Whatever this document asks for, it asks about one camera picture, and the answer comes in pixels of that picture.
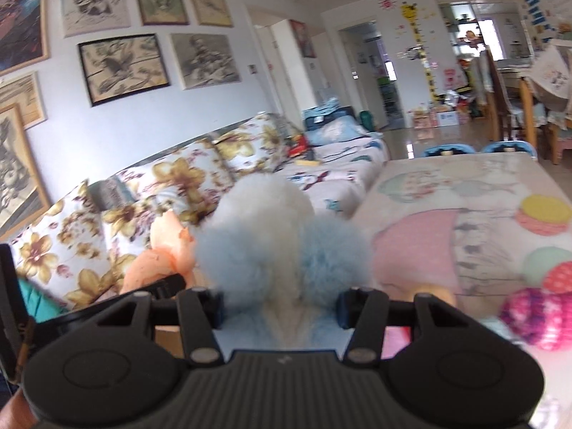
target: fluffy toy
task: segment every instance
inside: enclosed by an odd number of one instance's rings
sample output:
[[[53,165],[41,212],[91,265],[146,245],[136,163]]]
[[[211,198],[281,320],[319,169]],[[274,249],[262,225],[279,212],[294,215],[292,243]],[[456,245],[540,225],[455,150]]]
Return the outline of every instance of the fluffy toy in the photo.
[[[328,348],[351,335],[337,326],[339,293],[368,282],[370,254],[347,221],[315,216],[298,187],[272,174],[236,183],[197,235],[205,276],[224,294],[216,332],[233,349]]]
[[[141,288],[173,273],[181,274],[187,287],[196,285],[194,238],[183,227],[173,210],[157,217],[151,224],[151,249],[132,263],[123,280],[121,294]]]

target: pink ball pattern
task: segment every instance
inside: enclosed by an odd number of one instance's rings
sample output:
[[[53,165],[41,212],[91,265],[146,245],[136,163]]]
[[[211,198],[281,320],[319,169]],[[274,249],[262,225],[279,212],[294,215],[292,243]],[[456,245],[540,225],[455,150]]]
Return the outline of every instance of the pink ball pattern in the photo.
[[[572,345],[572,293],[523,289],[504,302],[500,319],[530,345],[559,350]]]
[[[554,294],[572,292],[572,261],[565,261],[554,266],[548,271],[542,286]]]

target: metal screw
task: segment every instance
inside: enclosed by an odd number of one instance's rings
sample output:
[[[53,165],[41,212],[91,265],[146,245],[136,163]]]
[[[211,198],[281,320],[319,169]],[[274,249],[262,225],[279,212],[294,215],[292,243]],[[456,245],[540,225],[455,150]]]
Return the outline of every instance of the metal screw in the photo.
[[[214,348],[204,346],[202,348],[197,348],[191,352],[191,359],[200,364],[208,364],[213,361],[218,360],[220,353]]]
[[[354,348],[348,352],[348,359],[358,364],[371,363],[376,357],[371,348]]]

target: dining table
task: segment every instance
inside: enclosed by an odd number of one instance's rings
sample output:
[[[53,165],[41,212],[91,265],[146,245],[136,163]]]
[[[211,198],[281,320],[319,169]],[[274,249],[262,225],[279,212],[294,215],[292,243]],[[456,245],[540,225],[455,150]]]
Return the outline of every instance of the dining table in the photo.
[[[570,200],[524,152],[389,161],[352,218],[372,248],[373,287],[406,300],[436,285],[478,320],[572,261],[571,220]],[[572,351],[527,351],[571,407]]]

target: blue fluffy pompom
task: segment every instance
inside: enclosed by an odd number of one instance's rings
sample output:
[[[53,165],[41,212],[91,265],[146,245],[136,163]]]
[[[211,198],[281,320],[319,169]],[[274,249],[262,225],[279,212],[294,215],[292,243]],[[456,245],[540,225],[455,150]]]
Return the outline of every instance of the blue fluffy pompom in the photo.
[[[369,283],[370,249],[358,230],[336,216],[315,216],[301,229],[302,295],[333,308],[341,292]]]
[[[197,264],[224,294],[225,308],[248,309],[270,290],[270,254],[240,224],[196,235]]]

